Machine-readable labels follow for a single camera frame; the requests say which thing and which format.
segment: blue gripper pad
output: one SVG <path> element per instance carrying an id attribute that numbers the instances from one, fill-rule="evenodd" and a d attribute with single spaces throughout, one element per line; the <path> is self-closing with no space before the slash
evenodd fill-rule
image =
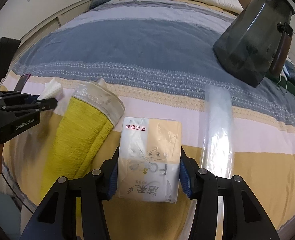
<path id="1" fill-rule="evenodd" d="M 192 194 L 190 177 L 188 176 L 187 170 L 182 160 L 180 161 L 180 182 L 183 192 L 187 195 L 188 198 L 190 198 Z"/>
<path id="2" fill-rule="evenodd" d="M 114 169 L 112 171 L 112 174 L 110 176 L 110 185 L 109 185 L 109 190 L 107 193 L 110 199 L 116 193 L 116 189 L 117 189 L 117 166 L 118 166 L 118 162 L 116 162 Z"/>

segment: metal screw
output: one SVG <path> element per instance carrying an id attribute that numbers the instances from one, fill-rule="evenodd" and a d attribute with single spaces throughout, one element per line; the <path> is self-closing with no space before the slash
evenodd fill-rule
<path id="1" fill-rule="evenodd" d="M 101 170 L 100 169 L 95 169 L 95 170 L 92 171 L 92 174 L 93 175 L 96 175 L 96 176 L 97 175 L 100 175 L 101 174 Z"/>
<path id="2" fill-rule="evenodd" d="M 66 178 L 65 177 L 59 177 L 57 182 L 58 183 L 64 183 L 64 182 L 66 182 Z"/>
<path id="3" fill-rule="evenodd" d="M 234 176 L 234 180 L 237 181 L 237 182 L 241 182 L 242 181 L 242 177 L 239 176 L 239 175 L 235 175 Z"/>
<path id="4" fill-rule="evenodd" d="M 205 175 L 207 173 L 207 170 L 205 168 L 200 168 L 198 172 L 199 174 Z"/>

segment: bed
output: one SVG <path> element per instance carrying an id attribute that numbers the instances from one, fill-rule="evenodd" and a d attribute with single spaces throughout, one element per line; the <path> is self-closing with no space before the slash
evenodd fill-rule
<path id="1" fill-rule="evenodd" d="M 239 0 L 245 7 L 251 0 Z M 12 90 L 31 73 L 22 92 L 40 94 L 56 78 L 64 87 L 54 112 L 5 145 L 4 170 L 35 210 L 47 152 L 69 99 L 80 82 L 104 78 L 125 105 L 124 116 L 173 119 L 183 126 L 186 154 L 201 158 L 207 84 L 229 90 L 235 124 L 234 174 L 255 193 L 282 239 L 295 232 L 295 97 L 264 78 L 257 88 L 235 79 L 212 46 L 235 15 L 191 0 L 112 0 L 38 41 L 4 81 Z M 92 161 L 99 168 L 119 145 L 122 120 Z M 104 202 L 111 239 L 187 239 L 191 202 Z"/>

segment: brand logo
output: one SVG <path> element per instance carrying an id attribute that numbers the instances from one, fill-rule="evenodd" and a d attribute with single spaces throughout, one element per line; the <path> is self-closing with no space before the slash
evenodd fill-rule
<path id="1" fill-rule="evenodd" d="M 26 121 L 26 122 L 21 123 L 20 125 L 18 125 L 17 127 L 15 127 L 15 130 L 21 129 L 22 127 L 24 127 L 24 126 L 26 126 L 26 125 L 28 125 L 28 124 L 30 124 L 32 122 L 34 122 L 34 118 L 31 119 L 31 120 L 29 120 L 29 121 Z"/>

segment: blue blanket section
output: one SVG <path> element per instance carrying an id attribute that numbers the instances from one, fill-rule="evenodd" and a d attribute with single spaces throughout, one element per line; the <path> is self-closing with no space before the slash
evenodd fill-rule
<path id="1" fill-rule="evenodd" d="M 220 35 L 208 26 L 184 21 L 90 21 L 47 35 L 20 58 L 13 71 L 85 81 L 104 78 L 112 84 L 200 99 L 205 85 L 213 84 L 230 91 L 234 106 L 295 126 L 292 94 L 278 90 L 267 78 L 257 88 L 250 87 L 222 69 L 212 50 Z"/>

